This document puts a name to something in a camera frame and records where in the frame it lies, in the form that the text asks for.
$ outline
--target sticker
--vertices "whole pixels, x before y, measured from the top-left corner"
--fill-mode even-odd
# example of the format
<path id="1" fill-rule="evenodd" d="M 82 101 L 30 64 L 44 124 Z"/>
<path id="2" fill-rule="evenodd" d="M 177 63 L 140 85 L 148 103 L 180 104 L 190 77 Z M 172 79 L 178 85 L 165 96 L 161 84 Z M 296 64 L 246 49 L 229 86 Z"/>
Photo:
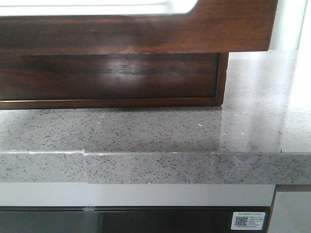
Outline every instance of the sticker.
<path id="1" fill-rule="evenodd" d="M 264 217 L 262 212 L 234 212 L 232 217 L 232 230 L 262 230 Z"/>

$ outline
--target qr code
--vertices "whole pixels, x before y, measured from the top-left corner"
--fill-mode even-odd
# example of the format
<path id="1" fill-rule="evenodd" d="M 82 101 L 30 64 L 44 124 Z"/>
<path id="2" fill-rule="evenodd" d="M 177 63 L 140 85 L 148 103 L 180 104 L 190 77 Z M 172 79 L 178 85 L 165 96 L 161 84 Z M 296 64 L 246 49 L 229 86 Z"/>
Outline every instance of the qr code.
<path id="1" fill-rule="evenodd" d="M 235 225 L 239 227 L 246 227 L 248 222 L 248 217 L 236 217 Z"/>

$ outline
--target dark wood panel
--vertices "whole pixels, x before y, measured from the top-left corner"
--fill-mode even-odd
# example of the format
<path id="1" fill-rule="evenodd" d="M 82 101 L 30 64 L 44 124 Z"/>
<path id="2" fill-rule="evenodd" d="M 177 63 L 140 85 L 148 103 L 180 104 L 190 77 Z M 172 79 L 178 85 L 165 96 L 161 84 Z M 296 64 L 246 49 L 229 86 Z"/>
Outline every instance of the dark wood panel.
<path id="1" fill-rule="evenodd" d="M 3 100 L 0 109 L 217 106 L 223 103 L 228 53 L 219 56 L 216 96 L 203 98 L 111 98 L 89 100 Z"/>
<path id="2" fill-rule="evenodd" d="M 0 54 L 267 50 L 277 0 L 198 0 L 178 16 L 0 17 Z"/>
<path id="3" fill-rule="evenodd" d="M 219 54 L 0 56 L 0 100 L 215 96 Z"/>

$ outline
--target quartz countertop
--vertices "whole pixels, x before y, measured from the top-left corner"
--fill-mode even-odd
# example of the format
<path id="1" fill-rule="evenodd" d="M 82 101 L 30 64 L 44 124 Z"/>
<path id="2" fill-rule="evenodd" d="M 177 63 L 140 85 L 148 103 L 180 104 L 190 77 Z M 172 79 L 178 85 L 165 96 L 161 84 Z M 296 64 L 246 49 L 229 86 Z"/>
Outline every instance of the quartz countertop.
<path id="1" fill-rule="evenodd" d="M 0 182 L 311 184 L 302 52 L 231 53 L 220 107 L 0 111 Z"/>

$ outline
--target gray speckled countertop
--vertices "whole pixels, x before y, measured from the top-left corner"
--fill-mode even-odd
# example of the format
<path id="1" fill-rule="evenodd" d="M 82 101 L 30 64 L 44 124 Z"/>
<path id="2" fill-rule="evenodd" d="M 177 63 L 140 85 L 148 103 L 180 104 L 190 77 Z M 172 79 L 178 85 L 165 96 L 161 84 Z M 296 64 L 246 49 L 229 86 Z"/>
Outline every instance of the gray speckled countertop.
<path id="1" fill-rule="evenodd" d="M 307 61 L 231 54 L 222 107 L 0 111 L 0 182 L 311 184 Z"/>

